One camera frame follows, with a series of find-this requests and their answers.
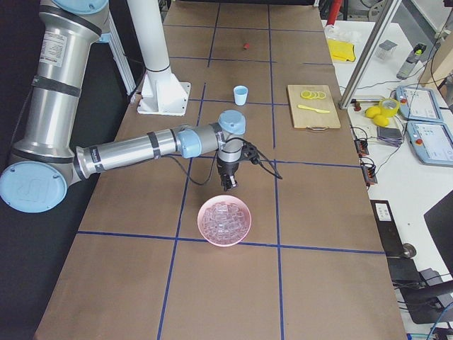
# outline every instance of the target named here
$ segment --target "red small object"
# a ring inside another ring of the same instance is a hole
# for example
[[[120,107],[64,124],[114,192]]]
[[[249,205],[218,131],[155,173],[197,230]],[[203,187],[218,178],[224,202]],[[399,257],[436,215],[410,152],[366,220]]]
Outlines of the red small object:
[[[358,111],[360,111],[360,110],[362,110],[362,108],[360,107],[360,103],[359,103],[358,101],[356,101],[356,102],[354,103],[354,111],[355,111],[355,112],[358,112]]]

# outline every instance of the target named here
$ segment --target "lemon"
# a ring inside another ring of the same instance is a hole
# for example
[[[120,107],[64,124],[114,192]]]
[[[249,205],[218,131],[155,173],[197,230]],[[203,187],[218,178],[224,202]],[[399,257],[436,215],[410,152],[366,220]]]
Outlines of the lemon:
[[[365,111],[365,116],[368,118],[374,118],[376,115],[381,114],[381,108],[379,106],[372,106]]]
[[[373,117],[373,123],[377,126],[385,128],[389,124],[389,119],[383,115],[375,115]]]

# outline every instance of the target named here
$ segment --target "yellow knife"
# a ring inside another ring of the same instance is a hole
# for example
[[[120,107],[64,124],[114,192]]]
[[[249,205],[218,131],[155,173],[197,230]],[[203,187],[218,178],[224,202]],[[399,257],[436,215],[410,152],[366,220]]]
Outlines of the yellow knife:
[[[323,109],[320,109],[320,108],[312,108],[310,106],[305,106],[305,105],[300,105],[300,104],[297,107],[298,108],[303,108],[304,110],[315,111],[317,113],[330,113],[329,110],[323,110]]]

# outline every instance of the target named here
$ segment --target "yellow cloth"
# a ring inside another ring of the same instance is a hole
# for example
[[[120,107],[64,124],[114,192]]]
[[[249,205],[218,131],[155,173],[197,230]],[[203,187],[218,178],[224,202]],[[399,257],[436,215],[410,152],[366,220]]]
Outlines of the yellow cloth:
[[[327,39],[328,49],[331,57],[343,62],[353,62],[355,60],[354,45],[350,42]]]

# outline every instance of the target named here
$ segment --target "wooden cutting board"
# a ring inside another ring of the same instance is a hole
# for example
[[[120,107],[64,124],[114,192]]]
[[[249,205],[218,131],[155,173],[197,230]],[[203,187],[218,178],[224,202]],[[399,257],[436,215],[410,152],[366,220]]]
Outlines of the wooden cutting board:
[[[292,124],[296,129],[339,129],[341,127],[337,110],[327,85],[288,85],[287,90]],[[305,99],[300,96],[303,91],[322,91],[326,93],[326,97],[325,99]],[[330,113],[317,113],[312,110],[301,109],[297,107],[299,104],[329,110]]]

